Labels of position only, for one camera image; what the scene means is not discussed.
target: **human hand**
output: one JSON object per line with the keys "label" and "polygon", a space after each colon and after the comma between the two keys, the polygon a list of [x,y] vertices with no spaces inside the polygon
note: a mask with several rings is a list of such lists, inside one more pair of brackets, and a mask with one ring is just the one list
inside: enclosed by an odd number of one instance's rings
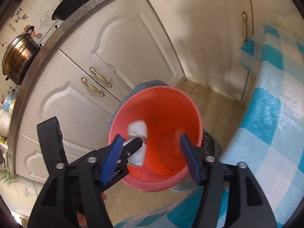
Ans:
{"label": "human hand", "polygon": [[[103,200],[107,199],[107,196],[105,193],[101,193],[100,196]],[[78,223],[80,226],[82,226],[82,227],[87,226],[86,217],[82,213],[77,212],[77,219],[78,219]]]}

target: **cooking pot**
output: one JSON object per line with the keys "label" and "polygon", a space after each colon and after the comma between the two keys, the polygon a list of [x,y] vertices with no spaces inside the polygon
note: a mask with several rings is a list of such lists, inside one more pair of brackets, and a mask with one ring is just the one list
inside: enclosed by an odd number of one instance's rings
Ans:
{"label": "cooking pot", "polygon": [[3,75],[7,75],[6,80],[11,79],[17,85],[21,85],[29,66],[40,51],[40,46],[31,38],[30,30],[33,31],[34,26],[30,26],[8,45],[2,60]]}

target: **brass handle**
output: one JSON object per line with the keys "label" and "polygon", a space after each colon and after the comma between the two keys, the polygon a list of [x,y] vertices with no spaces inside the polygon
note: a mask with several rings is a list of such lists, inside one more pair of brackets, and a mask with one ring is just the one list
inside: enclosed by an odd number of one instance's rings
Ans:
{"label": "brass handle", "polygon": [[112,87],[112,84],[108,82],[102,75],[96,72],[95,68],[90,68],[91,72],[96,74],[96,76],[103,82],[106,83],[108,87]]}
{"label": "brass handle", "polygon": [[100,92],[96,87],[94,87],[93,85],[91,85],[86,78],[81,78],[81,81],[85,84],[88,85],[88,87],[95,93],[98,93],[100,96],[104,97],[104,93],[103,92]]}
{"label": "brass handle", "polygon": [[247,23],[247,18],[248,18],[245,11],[242,13],[242,18],[243,18],[243,44],[244,44],[247,42],[247,25],[246,25],[246,23]]}

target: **kitchen wall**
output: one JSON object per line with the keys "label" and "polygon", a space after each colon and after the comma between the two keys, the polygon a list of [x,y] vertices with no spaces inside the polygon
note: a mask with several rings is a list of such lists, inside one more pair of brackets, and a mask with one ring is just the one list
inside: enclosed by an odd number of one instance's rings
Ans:
{"label": "kitchen wall", "polygon": [[[54,25],[62,23],[51,19],[60,2],[60,0],[23,0],[0,30],[0,61],[2,62],[9,43],[21,34],[27,25],[35,27],[34,40],[37,43],[44,43],[55,31]],[[4,95],[4,97],[10,87],[16,86],[11,80],[5,81],[5,78],[0,66],[0,96]]]}

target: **white cloth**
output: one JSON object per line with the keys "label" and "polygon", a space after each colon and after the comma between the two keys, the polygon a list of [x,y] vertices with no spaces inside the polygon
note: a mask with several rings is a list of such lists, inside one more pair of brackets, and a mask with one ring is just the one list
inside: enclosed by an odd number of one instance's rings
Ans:
{"label": "white cloth", "polygon": [[129,165],[134,167],[141,167],[143,166],[147,149],[147,145],[145,144],[147,140],[147,125],[145,122],[143,120],[138,120],[130,123],[128,126],[128,136],[129,140],[124,142],[124,146],[136,137],[142,139],[143,146],[128,158]]}

